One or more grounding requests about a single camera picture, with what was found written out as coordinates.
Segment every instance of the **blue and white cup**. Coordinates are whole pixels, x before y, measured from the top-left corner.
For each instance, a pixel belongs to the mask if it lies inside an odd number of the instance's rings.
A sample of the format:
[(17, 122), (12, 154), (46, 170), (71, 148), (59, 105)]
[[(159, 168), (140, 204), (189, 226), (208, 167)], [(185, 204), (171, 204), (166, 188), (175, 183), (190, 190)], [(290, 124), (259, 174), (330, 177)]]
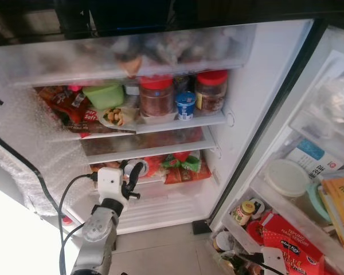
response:
[(196, 96), (194, 93), (180, 93), (176, 97), (178, 119), (190, 120), (194, 117)]

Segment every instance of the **gold lid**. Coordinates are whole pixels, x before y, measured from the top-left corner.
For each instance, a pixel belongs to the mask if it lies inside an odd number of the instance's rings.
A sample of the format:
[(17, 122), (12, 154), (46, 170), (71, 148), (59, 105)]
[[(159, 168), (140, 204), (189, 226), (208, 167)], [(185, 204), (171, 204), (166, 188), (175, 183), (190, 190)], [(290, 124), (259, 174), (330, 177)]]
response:
[(242, 203), (242, 209), (243, 211), (245, 211), (248, 214), (251, 214), (254, 212), (255, 210), (255, 205), (253, 204), (253, 202), (250, 201), (244, 201)]

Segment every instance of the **wire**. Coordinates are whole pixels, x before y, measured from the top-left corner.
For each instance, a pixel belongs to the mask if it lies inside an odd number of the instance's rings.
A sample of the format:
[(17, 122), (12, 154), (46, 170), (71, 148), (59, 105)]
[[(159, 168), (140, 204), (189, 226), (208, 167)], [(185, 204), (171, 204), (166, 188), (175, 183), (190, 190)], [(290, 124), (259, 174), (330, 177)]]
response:
[(64, 239), (64, 242), (61, 244), (61, 250), (60, 250), (60, 256), (58, 259), (58, 265), (60, 267), (60, 274), (62, 274), (62, 270), (65, 270), (66, 273), (66, 269), (65, 269), (65, 262), (63, 262), (63, 259), (65, 258), (65, 245), (67, 243), (67, 241), (70, 239), (70, 237), (79, 229), (81, 229), (84, 226), (84, 224), (82, 223), (80, 226), (78, 226), (77, 228), (73, 229), (68, 235), (67, 237)]
[(16, 150), (14, 150), (10, 145), (8, 145), (6, 142), (4, 142), (0, 138), (0, 146), (3, 147), (6, 151), (11, 153), (13, 156), (15, 156), (19, 161), (21, 161), (25, 166), (27, 166), (29, 169), (32, 170), (32, 172), (37, 176), (38, 180), (40, 181), (42, 191), (44, 192), (45, 196), (49, 200), (49, 202), (52, 204), (53, 208), (55, 208), (56, 212), (58, 213), (58, 206), (51, 196), (50, 192), (47, 189), (47, 185), (45, 183), (44, 177), (42, 176), (41, 172), (25, 157), (23, 157), (21, 154), (19, 154)]
[[(92, 174), (85, 174), (85, 175), (79, 175), (73, 178), (67, 187), (64, 190), (64, 193), (62, 194), (62, 197), (60, 199), (60, 204), (58, 205), (58, 215), (57, 215), (57, 220), (58, 220), (58, 229), (60, 231), (60, 239), (61, 239), (61, 246), (64, 246), (64, 235), (62, 232), (62, 215), (61, 215), (61, 210), (62, 210), (62, 205), (64, 204), (65, 196), (67, 195), (71, 185), (74, 184), (75, 181), (77, 181), (80, 178), (91, 178)], [(65, 255), (64, 253), (61, 253), (60, 251), (60, 260), (59, 260), (59, 266), (60, 266), (60, 274), (61, 275), (66, 275), (66, 270), (65, 270)]]

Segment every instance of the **green container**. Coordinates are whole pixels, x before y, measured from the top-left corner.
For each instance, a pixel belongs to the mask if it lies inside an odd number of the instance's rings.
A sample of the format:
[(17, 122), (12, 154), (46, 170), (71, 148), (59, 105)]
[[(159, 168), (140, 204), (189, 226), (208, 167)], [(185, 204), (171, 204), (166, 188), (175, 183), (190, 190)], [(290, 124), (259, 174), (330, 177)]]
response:
[(83, 88), (83, 93), (97, 109), (116, 107), (124, 102), (124, 91), (119, 83), (86, 87)]

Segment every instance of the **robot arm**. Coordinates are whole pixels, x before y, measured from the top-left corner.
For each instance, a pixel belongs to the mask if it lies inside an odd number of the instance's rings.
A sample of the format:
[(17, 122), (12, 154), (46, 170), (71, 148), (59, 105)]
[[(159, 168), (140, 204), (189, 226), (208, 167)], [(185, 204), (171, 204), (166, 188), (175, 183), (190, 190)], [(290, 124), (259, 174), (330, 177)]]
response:
[(123, 181), (123, 168), (104, 167), (98, 171), (98, 191), (101, 205), (83, 226), (83, 245), (79, 251), (72, 275), (108, 275), (112, 247), (121, 212), (128, 208), (130, 197), (140, 198), (132, 191), (144, 164), (137, 163), (130, 173), (129, 183)]

